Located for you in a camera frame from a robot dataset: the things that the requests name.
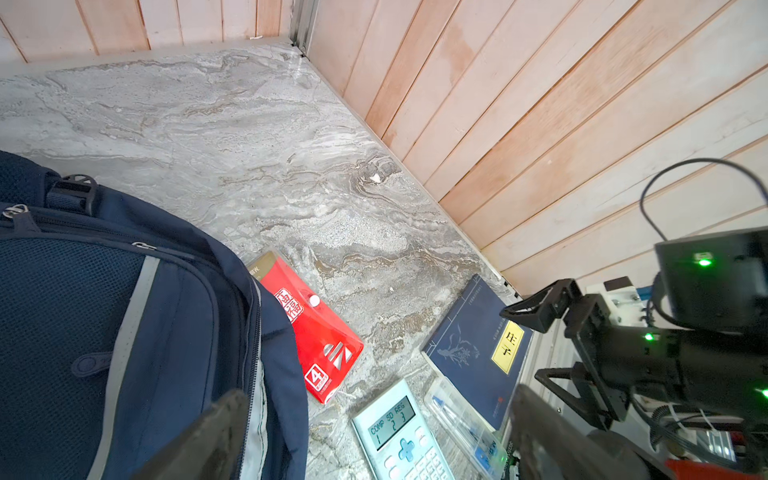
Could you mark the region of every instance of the book cover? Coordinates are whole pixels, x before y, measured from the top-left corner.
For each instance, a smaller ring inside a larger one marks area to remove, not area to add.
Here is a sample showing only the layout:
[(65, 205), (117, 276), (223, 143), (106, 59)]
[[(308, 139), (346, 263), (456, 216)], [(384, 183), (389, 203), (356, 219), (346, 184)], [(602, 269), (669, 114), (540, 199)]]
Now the book cover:
[(498, 315), (505, 306), (475, 274), (422, 349), (494, 430), (502, 427), (533, 336)]

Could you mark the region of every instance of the metal frame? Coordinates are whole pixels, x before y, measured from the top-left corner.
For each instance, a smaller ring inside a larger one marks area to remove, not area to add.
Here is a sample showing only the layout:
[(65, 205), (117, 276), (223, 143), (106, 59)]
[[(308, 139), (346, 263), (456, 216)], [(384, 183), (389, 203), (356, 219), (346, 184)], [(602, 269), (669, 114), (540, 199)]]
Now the metal frame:
[(306, 56), (312, 41), (312, 31), (320, 0), (294, 0), (290, 21), (290, 39)]

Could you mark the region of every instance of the red object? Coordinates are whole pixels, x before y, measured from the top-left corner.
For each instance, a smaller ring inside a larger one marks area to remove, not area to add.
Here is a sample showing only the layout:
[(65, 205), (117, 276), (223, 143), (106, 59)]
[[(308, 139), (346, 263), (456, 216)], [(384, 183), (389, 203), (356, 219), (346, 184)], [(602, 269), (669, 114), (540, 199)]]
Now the red object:
[(667, 467), (677, 474), (677, 480), (760, 480), (760, 475), (733, 472), (711, 463), (691, 460), (667, 460)]
[(276, 252), (262, 255), (248, 270), (285, 309), (296, 334), (306, 389), (325, 405), (360, 356), (362, 340)]

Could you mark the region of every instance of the wood panel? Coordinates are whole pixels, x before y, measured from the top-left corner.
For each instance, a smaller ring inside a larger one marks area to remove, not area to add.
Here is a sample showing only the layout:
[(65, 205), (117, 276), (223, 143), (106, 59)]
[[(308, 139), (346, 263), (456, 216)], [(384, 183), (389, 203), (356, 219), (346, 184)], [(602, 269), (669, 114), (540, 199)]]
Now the wood panel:
[(74, 1), (4, 0), (0, 18), (27, 61), (97, 53)]
[(363, 118), (384, 82), (419, 3), (420, 0), (388, 0), (379, 2), (373, 12), (371, 26), (344, 91), (344, 99)]
[(322, 0), (307, 57), (344, 94), (378, 0)]
[(150, 48), (183, 45), (176, 0), (139, 0)]
[(477, 122), (454, 120), (458, 132), (442, 132), (442, 146), (419, 155), (429, 172), (424, 183), (441, 200), (486, 152), (592, 48), (635, 0), (582, 0), (509, 82)]
[(290, 35), (291, 17), (293, 17), (293, 0), (283, 0), (283, 7), (280, 9), (281, 37), (288, 37)]
[[(483, 249), (504, 270), (589, 227), (640, 197), (650, 177), (693, 157), (725, 157), (768, 135), (768, 71), (704, 106), (695, 114), (603, 170)], [(661, 177), (651, 192), (702, 168), (692, 164)]]
[(576, 3), (517, 0), (510, 7), (404, 157), (403, 163), (417, 180), (427, 181)]
[(177, 0), (185, 45), (223, 40), (221, 0)]
[(137, 0), (77, 0), (100, 55), (149, 50)]
[[(726, 232), (728, 230), (740, 230), (743, 228), (762, 227), (768, 224), (768, 208), (758, 207), (744, 214), (737, 215), (713, 227), (693, 233), (693, 235), (705, 235), (708, 233)], [(635, 286), (649, 286), (654, 282), (654, 277), (659, 271), (659, 262), (656, 253), (648, 250), (634, 257), (622, 260), (619, 263), (606, 266), (597, 272), (589, 273), (577, 279), (579, 286), (585, 288), (596, 283), (603, 283), (614, 278), (629, 276)]]
[(5, 25), (0, 22), (0, 64), (23, 62), (22, 53), (16, 48), (11, 34), (5, 29)]
[(366, 123), (380, 137), (413, 85), (459, 0), (422, 0), (402, 45), (384, 77)]
[(457, 222), (466, 220), (547, 149), (707, 20), (725, 1), (641, 2), (440, 204)]
[(512, 0), (462, 0), (382, 140), (404, 158), (472, 63)]
[(761, 0), (726, 8), (471, 215), (463, 223), (467, 234), (485, 247), (762, 68), (766, 18), (768, 3)]
[(256, 36), (256, 1), (222, 0), (224, 41), (246, 40)]
[[(768, 141), (763, 140), (731, 160), (758, 177), (766, 177), (766, 155)], [(763, 199), (749, 178), (733, 168), (717, 165), (659, 190), (646, 205), (649, 216), (667, 238), (678, 238), (762, 207)], [(523, 286), (525, 293), (533, 293), (554, 279), (585, 276), (646, 252), (658, 241), (658, 234), (635, 204), (502, 273), (516, 288)]]
[(276, 37), (280, 35), (280, 14), (283, 5), (280, 0), (257, 0), (256, 35)]

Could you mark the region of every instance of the calculator button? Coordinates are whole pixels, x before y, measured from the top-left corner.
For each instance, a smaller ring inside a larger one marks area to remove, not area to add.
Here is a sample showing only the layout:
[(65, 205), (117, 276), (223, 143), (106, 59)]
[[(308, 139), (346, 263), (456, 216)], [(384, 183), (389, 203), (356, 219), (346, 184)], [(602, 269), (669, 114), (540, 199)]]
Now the calculator button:
[(401, 460), (408, 460), (409, 462), (413, 462), (413, 449), (415, 448), (415, 445), (413, 445), (413, 442), (406, 442), (405, 439), (400, 439), (400, 453), (397, 454), (398, 457), (400, 457)]

